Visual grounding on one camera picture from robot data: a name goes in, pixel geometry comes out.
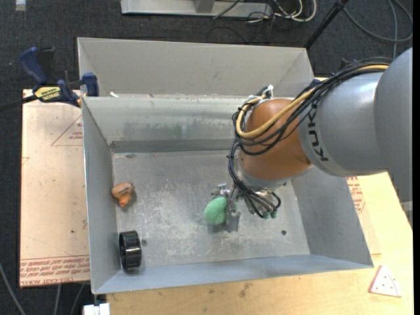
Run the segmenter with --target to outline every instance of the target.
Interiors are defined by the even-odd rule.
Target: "tape roll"
[[[124,270],[141,265],[142,248],[136,231],[126,231],[119,234],[119,258]]]

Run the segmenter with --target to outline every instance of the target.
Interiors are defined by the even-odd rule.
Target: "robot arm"
[[[294,100],[260,92],[245,101],[233,117],[228,217],[240,199],[275,216],[274,190],[311,167],[340,177],[388,171],[400,201],[412,200],[412,52],[354,63]]]

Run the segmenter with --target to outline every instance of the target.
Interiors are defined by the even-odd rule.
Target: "green object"
[[[278,211],[277,211],[277,210],[275,210],[275,211],[271,211],[271,212],[270,212],[270,216],[271,216],[271,218],[275,219],[275,218],[277,217],[277,213],[278,213]]]
[[[212,225],[220,225],[226,220],[226,206],[228,202],[225,197],[212,199],[204,209],[205,220]]]

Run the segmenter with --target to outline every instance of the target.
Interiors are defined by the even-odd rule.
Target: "gray metal bin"
[[[312,168],[277,190],[278,217],[244,203],[238,232],[204,221],[210,193],[230,184],[231,116],[262,87],[294,96],[313,79],[304,49],[79,39],[93,293],[115,293],[371,267],[344,178]],[[111,188],[136,199],[121,208]],[[118,234],[136,230],[140,268],[124,271]]]

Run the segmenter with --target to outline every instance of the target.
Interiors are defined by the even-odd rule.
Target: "yellow cable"
[[[363,66],[361,68],[358,68],[355,71],[357,71],[357,70],[366,70],[366,69],[381,69],[381,70],[386,70],[387,68],[388,68],[388,65],[386,65],[386,64],[372,64],[370,66]],[[237,134],[240,137],[242,137],[242,138],[255,138],[255,137],[261,135],[266,130],[268,130],[268,128],[271,125],[273,125],[277,120],[279,120],[279,118],[281,118],[282,116],[284,116],[284,114],[286,114],[288,111],[290,111],[290,109],[294,108],[302,100],[308,98],[314,92],[314,90],[315,90],[315,88],[307,91],[306,93],[302,94],[300,97],[295,98],[283,110],[281,110],[276,115],[274,115],[273,117],[271,117],[266,123],[262,124],[260,127],[254,129],[251,132],[243,132],[241,130],[241,122],[242,122],[243,115],[244,115],[245,111],[248,109],[248,107],[250,107],[254,103],[258,102],[260,100],[260,98],[254,98],[254,99],[250,100],[246,105],[243,106],[242,111],[240,111],[240,113],[238,115],[238,119],[236,121],[236,132],[237,132]]]
[[[306,93],[302,94],[300,97],[294,99],[293,102],[291,102],[289,105],[287,105],[283,110],[278,112],[275,116],[271,117],[271,119],[269,119],[266,123],[262,124],[260,127],[258,127],[257,129],[254,129],[251,132],[243,132],[241,130],[241,122],[242,122],[242,117],[243,117],[243,114],[244,114],[244,111],[241,111],[239,113],[238,120],[236,121],[236,132],[237,132],[237,134],[242,138],[254,138],[254,137],[259,136],[260,134],[265,132],[271,125],[273,125],[277,120],[279,120],[279,118],[284,116],[285,113],[290,111],[290,109],[294,108],[302,100],[308,98],[314,92],[314,90],[315,90],[315,88],[307,91]],[[244,110],[246,110],[254,102],[252,102],[252,103],[250,102],[250,104],[248,106],[245,105],[246,108]]]

